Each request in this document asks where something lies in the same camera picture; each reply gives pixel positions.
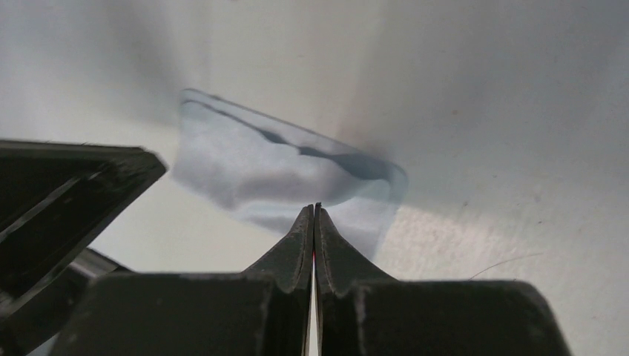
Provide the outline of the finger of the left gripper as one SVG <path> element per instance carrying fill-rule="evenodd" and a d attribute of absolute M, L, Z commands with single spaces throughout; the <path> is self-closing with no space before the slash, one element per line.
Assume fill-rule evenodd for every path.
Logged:
<path fill-rule="evenodd" d="M 1 317 L 48 285 L 167 168 L 141 147 L 1 141 Z"/>

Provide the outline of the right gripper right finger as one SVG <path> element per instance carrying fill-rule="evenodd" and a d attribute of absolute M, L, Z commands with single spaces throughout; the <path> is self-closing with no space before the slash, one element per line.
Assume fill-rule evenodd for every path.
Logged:
<path fill-rule="evenodd" d="M 401 281 L 314 209 L 322 355 L 568 355 L 552 309 L 515 280 Z"/>

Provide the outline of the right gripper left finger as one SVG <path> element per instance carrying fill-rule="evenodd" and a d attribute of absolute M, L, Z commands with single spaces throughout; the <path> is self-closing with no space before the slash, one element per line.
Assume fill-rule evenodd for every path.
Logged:
<path fill-rule="evenodd" d="M 117 272 L 93 281 L 53 355 L 306 355 L 314 209 L 239 273 Z"/>

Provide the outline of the blue cleaning cloth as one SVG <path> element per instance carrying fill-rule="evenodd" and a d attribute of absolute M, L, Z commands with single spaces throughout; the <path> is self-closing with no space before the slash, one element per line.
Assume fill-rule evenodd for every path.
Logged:
<path fill-rule="evenodd" d="M 321 203 L 359 252 L 374 257 L 408 187 L 405 171 L 314 131 L 195 89 L 180 94 L 173 178 L 233 218 L 285 233 Z"/>

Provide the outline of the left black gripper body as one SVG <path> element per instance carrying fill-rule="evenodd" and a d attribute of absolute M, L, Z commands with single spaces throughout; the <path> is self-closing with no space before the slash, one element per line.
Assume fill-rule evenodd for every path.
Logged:
<path fill-rule="evenodd" d="M 91 248 L 56 276 L 20 297 L 1 290 L 1 354 L 48 355 L 90 282 L 130 269 Z"/>

